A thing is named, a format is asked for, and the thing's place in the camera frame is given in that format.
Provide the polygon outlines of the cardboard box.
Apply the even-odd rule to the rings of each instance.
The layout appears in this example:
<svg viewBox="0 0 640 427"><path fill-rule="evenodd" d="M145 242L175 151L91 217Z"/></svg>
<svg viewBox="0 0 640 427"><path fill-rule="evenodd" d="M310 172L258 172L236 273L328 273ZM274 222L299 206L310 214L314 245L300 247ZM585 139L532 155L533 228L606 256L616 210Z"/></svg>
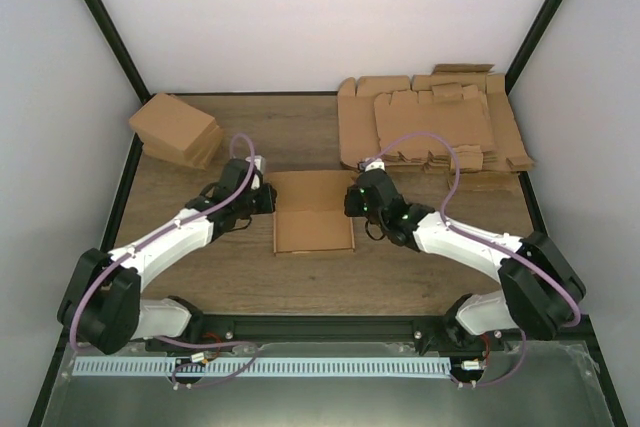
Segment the cardboard box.
<svg viewBox="0 0 640 427"><path fill-rule="evenodd" d="M345 195L354 179L355 175L346 170L268 174L267 182L276 191L274 254L354 251L353 221L344 213Z"/></svg>

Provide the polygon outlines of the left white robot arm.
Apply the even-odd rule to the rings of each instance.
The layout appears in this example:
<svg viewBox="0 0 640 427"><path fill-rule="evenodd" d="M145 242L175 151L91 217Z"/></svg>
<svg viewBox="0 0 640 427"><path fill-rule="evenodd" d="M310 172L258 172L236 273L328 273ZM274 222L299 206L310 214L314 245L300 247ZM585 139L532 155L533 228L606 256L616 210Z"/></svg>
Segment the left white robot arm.
<svg viewBox="0 0 640 427"><path fill-rule="evenodd" d="M275 210L275 189L264 180L261 156L229 160L176 216L139 240L102 252L84 252L67 286L57 319L74 340L110 355L137 339L159 338L184 351L204 339L204 314L170 296L144 300L152 280L222 235L247 228L253 216Z"/></svg>

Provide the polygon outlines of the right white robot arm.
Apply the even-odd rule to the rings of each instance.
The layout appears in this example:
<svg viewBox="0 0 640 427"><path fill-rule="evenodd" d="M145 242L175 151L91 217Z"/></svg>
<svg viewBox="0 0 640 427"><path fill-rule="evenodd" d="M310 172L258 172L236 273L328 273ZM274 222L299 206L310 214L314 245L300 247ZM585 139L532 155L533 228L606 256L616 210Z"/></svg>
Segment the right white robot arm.
<svg viewBox="0 0 640 427"><path fill-rule="evenodd" d="M356 178L344 208L346 216L379 227L399 247L454 260L498 283L497 291L466 294L446 312L444 336L455 349L468 349L481 335L505 329L549 341L581 320L586 287L544 233L517 237L453 221L430 206L406 201L382 168Z"/></svg>

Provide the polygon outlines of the stack of folded cardboard boxes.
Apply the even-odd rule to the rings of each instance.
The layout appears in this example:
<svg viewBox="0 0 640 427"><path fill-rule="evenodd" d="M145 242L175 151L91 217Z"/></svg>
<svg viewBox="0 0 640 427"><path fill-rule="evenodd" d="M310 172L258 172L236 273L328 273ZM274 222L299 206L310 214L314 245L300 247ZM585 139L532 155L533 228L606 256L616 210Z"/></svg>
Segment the stack of folded cardboard boxes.
<svg viewBox="0 0 640 427"><path fill-rule="evenodd" d="M129 125L146 155L196 169L209 165L224 137L213 116L164 93L153 96Z"/></svg>

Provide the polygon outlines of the stack of flat cardboard blanks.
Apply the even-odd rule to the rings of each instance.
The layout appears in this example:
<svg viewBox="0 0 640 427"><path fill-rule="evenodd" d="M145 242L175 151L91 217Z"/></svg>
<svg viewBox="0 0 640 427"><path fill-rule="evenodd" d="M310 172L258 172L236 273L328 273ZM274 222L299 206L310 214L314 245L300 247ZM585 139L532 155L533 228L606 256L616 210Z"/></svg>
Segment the stack of flat cardboard blanks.
<svg viewBox="0 0 640 427"><path fill-rule="evenodd" d="M345 79L337 93L342 165L355 169L379 154L396 171L531 170L505 80L490 64Z"/></svg>

